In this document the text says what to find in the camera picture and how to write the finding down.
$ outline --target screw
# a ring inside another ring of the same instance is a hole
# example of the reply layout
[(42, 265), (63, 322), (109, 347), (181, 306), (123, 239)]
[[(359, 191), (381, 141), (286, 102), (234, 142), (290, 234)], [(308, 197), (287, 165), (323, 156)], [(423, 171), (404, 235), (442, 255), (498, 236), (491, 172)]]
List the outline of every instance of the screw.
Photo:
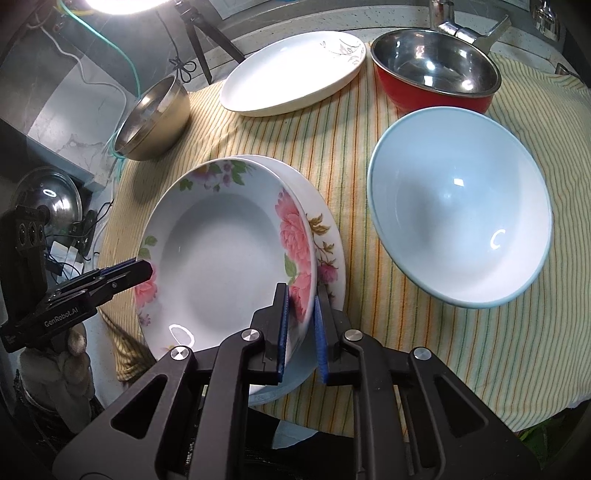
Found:
[(429, 360), (431, 358), (431, 350), (420, 346), (419, 348), (415, 348), (414, 350), (414, 357), (417, 360)]
[(261, 334), (259, 331), (254, 328), (247, 328), (242, 332), (242, 340), (246, 340), (247, 342), (254, 342), (255, 340), (258, 340), (260, 336)]
[(185, 360), (189, 356), (189, 349), (185, 346), (176, 346), (170, 351), (170, 356), (175, 360)]
[(347, 330), (345, 332), (345, 338), (349, 342), (359, 342), (363, 338), (363, 333), (355, 329)]

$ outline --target tripod stand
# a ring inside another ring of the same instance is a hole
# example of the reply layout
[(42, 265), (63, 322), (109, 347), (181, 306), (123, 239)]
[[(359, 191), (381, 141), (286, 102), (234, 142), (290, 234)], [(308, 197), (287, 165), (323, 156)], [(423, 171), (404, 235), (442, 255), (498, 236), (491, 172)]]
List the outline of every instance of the tripod stand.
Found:
[(205, 59), (203, 48), (199, 43), (197, 32), (195, 32), (196, 28), (198, 28), (205, 35), (211, 38), (238, 63), (244, 61), (245, 57), (242, 54), (242, 52), (240, 52), (240, 50), (236, 48), (236, 46), (230, 41), (230, 39), (227, 38), (227, 36), (225, 36), (218, 28), (214, 27), (211, 23), (209, 23), (205, 19), (205, 17), (199, 12), (199, 10), (197, 10), (193, 5), (183, 0), (177, 0), (174, 3), (174, 7), (177, 9), (177, 12), (183, 19), (183, 22), (185, 24), (185, 30), (187, 31), (187, 35), (189, 37), (191, 45), (193, 46), (193, 50), (195, 51), (197, 60), (201, 65), (203, 74), (205, 75), (205, 78), (207, 79), (207, 83), (209, 85), (212, 84), (212, 73), (209, 70), (209, 66), (207, 65), (207, 60)]

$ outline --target lamp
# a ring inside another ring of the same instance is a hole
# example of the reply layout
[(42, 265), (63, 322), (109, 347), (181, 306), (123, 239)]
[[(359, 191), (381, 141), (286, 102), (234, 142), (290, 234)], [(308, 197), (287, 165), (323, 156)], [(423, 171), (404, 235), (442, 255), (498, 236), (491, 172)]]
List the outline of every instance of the lamp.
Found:
[(86, 0), (86, 3), (99, 12), (111, 15), (127, 15), (143, 12), (157, 7), (168, 0)]
[[(111, 15), (125, 15), (143, 12), (162, 5), (167, 1), (168, 0), (86, 0), (91, 8)], [(207, 60), (205, 59), (205, 54), (199, 43), (195, 28), (198, 28), (203, 34), (211, 38), (238, 63), (244, 61), (245, 58), (242, 52), (240, 52), (231, 40), (217, 27), (209, 23), (193, 5), (183, 0), (173, 1), (174, 7), (185, 24), (185, 30), (187, 31), (189, 41), (191, 42), (195, 56), (201, 65), (201, 69), (203, 70), (203, 74), (205, 75), (208, 84), (211, 85), (212, 74), (207, 65)]]

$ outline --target white plate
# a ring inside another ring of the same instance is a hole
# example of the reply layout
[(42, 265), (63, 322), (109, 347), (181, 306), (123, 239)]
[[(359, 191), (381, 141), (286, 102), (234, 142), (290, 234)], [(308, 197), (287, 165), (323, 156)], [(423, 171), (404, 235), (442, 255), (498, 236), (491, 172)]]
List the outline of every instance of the white plate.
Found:
[(248, 327), (280, 282), (291, 285), (286, 365), (306, 335), (317, 278), (310, 226), (295, 194), (260, 164), (223, 158), (178, 179), (152, 212), (138, 258), (154, 269), (135, 301), (156, 359)]
[(379, 139), (367, 182), (380, 240), (430, 294), (492, 308), (540, 273), (552, 236), (548, 190), (530, 153), (494, 120), (447, 106), (410, 113)]
[[(294, 192), (304, 209), (310, 224), (316, 259), (318, 279), (327, 285), (333, 308), (342, 310), (345, 305), (345, 254), (339, 228), (336, 226), (328, 205), (322, 195), (299, 171), (274, 158), (261, 155), (237, 155), (237, 158), (252, 160), (273, 171)], [(274, 401), (299, 387), (316, 368), (316, 343), (314, 329), (309, 328), (302, 345), (285, 367), (283, 382), (276, 387), (264, 387), (248, 399), (249, 405)]]
[(343, 32), (295, 35), (257, 51), (226, 79), (224, 108), (248, 116), (281, 115), (329, 97), (359, 73), (365, 44)]

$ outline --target green cable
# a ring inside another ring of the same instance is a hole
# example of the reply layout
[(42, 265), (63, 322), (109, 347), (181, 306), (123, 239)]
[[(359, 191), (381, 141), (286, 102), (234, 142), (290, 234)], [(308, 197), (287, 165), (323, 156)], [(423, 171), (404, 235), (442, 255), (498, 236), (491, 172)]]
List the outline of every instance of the green cable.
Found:
[(109, 40), (108, 38), (105, 38), (103, 35), (101, 35), (100, 33), (98, 33), (94, 28), (92, 28), (88, 23), (86, 23), (84, 20), (82, 20), (81, 18), (77, 17), (76, 15), (74, 15), (69, 9), (68, 7), (66, 7), (64, 5), (64, 2), (62, 0), (57, 0), (57, 3), (60, 5), (60, 7), (62, 7), (64, 9), (64, 12), (66, 12), (69, 16), (71, 16), (74, 20), (76, 20), (79, 24), (81, 24), (83, 27), (87, 28), (88, 30), (90, 30), (92, 33), (94, 33), (94, 35), (96, 35), (97, 37), (99, 37), (102, 41), (104, 41), (107, 45), (113, 47), (115, 50), (117, 50), (122, 56), (123, 58), (127, 61), (127, 63), (129, 63), (129, 66), (131, 67), (131, 70), (134, 73), (134, 77), (135, 77), (135, 86), (138, 89), (138, 95), (137, 97), (140, 98), (142, 95), (142, 90), (139, 86), (139, 77), (138, 77), (138, 72), (135, 69), (135, 65), (134, 63), (131, 61), (131, 59), (125, 54), (125, 52), (123, 50), (121, 50), (117, 45), (115, 45), (113, 42), (111, 42), (111, 40)]

